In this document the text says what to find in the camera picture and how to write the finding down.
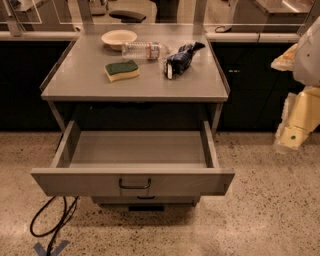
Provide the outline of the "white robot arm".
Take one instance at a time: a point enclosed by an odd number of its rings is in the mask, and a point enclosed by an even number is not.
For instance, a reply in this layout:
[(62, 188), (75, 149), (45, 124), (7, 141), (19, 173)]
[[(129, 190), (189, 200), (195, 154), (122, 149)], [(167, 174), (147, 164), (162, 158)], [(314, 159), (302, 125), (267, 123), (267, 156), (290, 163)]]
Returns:
[(293, 78), (304, 85), (299, 94), (288, 94), (275, 134), (274, 149), (287, 153), (297, 150), (320, 125), (320, 17), (271, 67), (292, 71)]

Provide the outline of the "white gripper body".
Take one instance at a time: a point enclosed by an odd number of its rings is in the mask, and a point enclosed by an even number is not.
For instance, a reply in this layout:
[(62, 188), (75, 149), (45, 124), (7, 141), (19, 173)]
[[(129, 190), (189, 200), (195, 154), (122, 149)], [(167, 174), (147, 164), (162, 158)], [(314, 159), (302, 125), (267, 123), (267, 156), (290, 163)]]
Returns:
[(296, 98), (289, 115), (289, 126), (299, 128), (306, 134), (313, 132), (320, 124), (320, 88), (306, 86)]

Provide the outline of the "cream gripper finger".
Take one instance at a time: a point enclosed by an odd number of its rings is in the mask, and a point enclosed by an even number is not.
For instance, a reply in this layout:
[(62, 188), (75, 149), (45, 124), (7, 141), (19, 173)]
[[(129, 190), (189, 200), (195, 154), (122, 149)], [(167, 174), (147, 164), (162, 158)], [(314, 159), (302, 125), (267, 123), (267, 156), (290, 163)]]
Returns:
[(293, 71), (295, 67), (295, 54), (298, 44), (289, 47), (282, 55), (275, 58), (271, 67), (278, 71)]
[(273, 148), (280, 154), (299, 149), (310, 131), (306, 125), (304, 103), (300, 95), (289, 93), (282, 110), (282, 121), (275, 133)]

